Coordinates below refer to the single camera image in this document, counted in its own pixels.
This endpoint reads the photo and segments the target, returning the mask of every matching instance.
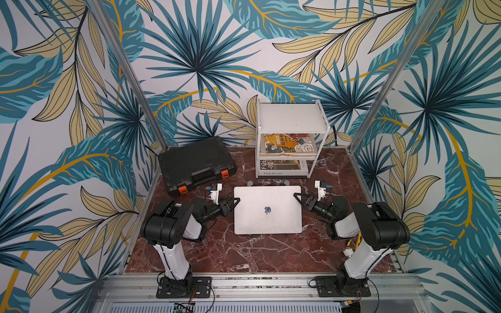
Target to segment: orange latch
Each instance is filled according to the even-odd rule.
[[[179,187],[177,190],[179,190],[180,194],[188,193],[188,188],[186,188],[186,186]]]

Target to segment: black toolbox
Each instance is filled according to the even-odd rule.
[[[167,150],[158,156],[158,162],[169,196],[236,173],[235,161],[219,137]]]

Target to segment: shelf tier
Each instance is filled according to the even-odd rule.
[[[315,134],[310,134],[310,140],[312,143],[315,142]],[[313,151],[311,152],[314,155],[311,156],[300,156],[300,155],[294,155],[294,156],[288,156],[288,155],[277,155],[278,153],[266,153],[265,149],[265,141],[264,141],[264,136],[261,135],[261,148],[260,148],[260,153],[259,153],[259,158],[261,160],[309,160],[312,161],[315,159],[317,153],[318,153],[318,148],[317,145],[313,145]]]
[[[325,134],[330,126],[316,103],[260,103],[262,134]]]

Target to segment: white shelf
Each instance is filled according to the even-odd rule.
[[[330,126],[316,103],[260,103],[262,134],[324,134]]]
[[[300,104],[261,103],[258,100],[257,109],[256,178],[273,176],[310,178],[330,130],[329,121],[320,100],[315,103]],[[278,156],[274,153],[266,153],[263,134],[310,134],[314,143],[315,156]],[[315,144],[317,134],[323,134],[319,148]],[[261,170],[261,160],[301,160],[304,166],[301,170],[293,172],[291,170]],[[308,170],[306,160],[313,161],[310,170]]]
[[[260,149],[260,153],[259,153],[259,158],[261,160],[310,160],[310,161],[313,161],[318,153],[317,145],[315,144],[315,134],[310,134],[310,140],[313,143],[313,153],[315,155],[312,155],[312,156],[299,156],[299,155],[288,156],[288,155],[277,155],[278,153],[265,152],[266,151],[265,141],[263,138],[261,138],[261,144],[260,144],[261,149]]]

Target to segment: laptop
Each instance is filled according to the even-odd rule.
[[[301,204],[294,198],[301,186],[235,187],[235,234],[290,234],[303,231]]]

